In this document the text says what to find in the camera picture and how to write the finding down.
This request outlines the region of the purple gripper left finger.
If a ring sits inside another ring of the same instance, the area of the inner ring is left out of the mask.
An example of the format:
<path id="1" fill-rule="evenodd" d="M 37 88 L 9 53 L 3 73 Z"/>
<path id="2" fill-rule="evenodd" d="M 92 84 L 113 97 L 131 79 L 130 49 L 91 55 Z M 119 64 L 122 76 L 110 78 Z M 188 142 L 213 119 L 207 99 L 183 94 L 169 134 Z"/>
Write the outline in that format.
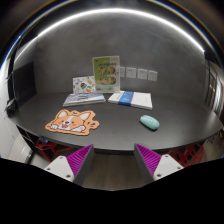
<path id="1" fill-rule="evenodd" d="M 89 145 L 69 156 L 59 156 L 45 171 L 81 186 L 94 156 L 94 146 Z"/>

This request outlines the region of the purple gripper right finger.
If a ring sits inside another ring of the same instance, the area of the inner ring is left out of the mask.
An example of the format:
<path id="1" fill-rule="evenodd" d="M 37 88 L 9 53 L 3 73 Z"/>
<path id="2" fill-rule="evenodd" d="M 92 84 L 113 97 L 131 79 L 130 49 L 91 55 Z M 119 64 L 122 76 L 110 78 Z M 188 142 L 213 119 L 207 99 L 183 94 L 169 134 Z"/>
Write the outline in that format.
<path id="1" fill-rule="evenodd" d="M 139 144 L 134 145 L 134 155 L 145 184 L 160 180 L 183 169 L 183 166 L 170 155 L 159 155 Z"/>

